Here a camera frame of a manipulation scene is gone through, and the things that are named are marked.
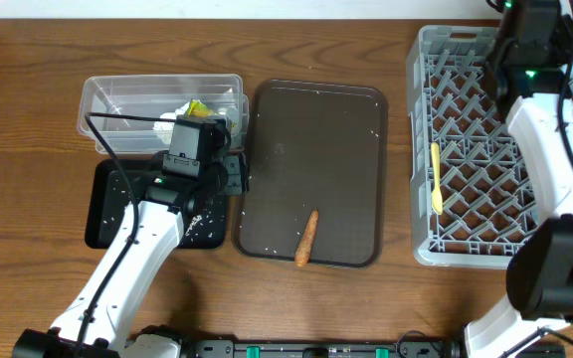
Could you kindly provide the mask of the yellow snack wrapper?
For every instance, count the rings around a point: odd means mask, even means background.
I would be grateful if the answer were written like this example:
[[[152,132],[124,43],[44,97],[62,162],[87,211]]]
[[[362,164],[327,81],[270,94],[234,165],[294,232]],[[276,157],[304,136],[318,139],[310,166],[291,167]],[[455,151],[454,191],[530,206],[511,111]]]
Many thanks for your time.
[[[232,105],[218,104],[217,106],[212,107],[199,99],[191,99],[188,102],[185,115],[200,118],[216,115],[225,116],[231,122],[230,127],[233,135],[237,135],[241,131],[240,112]]]

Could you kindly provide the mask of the white tissue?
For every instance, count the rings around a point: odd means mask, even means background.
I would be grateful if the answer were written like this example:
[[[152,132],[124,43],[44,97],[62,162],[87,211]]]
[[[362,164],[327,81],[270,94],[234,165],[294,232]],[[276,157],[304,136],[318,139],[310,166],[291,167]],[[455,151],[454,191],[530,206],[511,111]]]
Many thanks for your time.
[[[173,112],[165,112],[160,115],[160,120],[153,124],[153,130],[156,136],[163,144],[169,145],[172,139],[173,121],[178,115],[184,115],[188,110],[190,103],[186,102],[181,107],[176,108]]]

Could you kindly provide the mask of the orange carrot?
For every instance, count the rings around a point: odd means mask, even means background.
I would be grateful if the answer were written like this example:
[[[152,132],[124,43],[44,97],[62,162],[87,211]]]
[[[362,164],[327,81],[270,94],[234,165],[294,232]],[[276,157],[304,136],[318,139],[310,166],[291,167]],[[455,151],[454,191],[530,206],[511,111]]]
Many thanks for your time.
[[[300,242],[295,252],[294,263],[297,267],[305,266],[310,258],[317,226],[319,221],[319,211],[314,208],[309,216]]]

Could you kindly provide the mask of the yellow plastic spoon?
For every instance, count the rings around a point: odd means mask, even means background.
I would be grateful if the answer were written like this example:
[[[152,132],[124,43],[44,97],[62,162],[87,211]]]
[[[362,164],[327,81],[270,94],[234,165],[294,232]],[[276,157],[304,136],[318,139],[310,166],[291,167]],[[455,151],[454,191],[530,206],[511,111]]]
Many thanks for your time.
[[[434,174],[434,188],[431,193],[432,209],[436,215],[443,214],[443,195],[441,192],[441,152],[437,142],[432,142],[431,160]]]

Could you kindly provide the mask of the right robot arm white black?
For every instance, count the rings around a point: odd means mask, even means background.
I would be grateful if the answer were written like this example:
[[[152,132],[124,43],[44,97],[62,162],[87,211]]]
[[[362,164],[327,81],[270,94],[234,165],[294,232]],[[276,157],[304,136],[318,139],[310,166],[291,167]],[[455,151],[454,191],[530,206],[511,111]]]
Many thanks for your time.
[[[513,357],[573,324],[573,101],[567,67],[487,66],[525,163],[539,225],[506,269],[506,294],[464,330],[468,357]]]

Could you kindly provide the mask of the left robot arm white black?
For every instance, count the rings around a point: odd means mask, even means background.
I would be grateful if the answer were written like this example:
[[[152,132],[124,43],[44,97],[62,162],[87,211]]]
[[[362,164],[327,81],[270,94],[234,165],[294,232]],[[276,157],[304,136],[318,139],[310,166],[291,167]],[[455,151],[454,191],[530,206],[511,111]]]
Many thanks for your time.
[[[48,332],[25,330],[13,356],[180,356],[179,340],[144,333],[129,343],[127,336],[162,264],[201,215],[199,200],[247,190],[244,154],[228,155],[211,170],[201,179],[181,177],[167,169],[140,175],[143,194],[126,206],[120,229],[78,298]]]

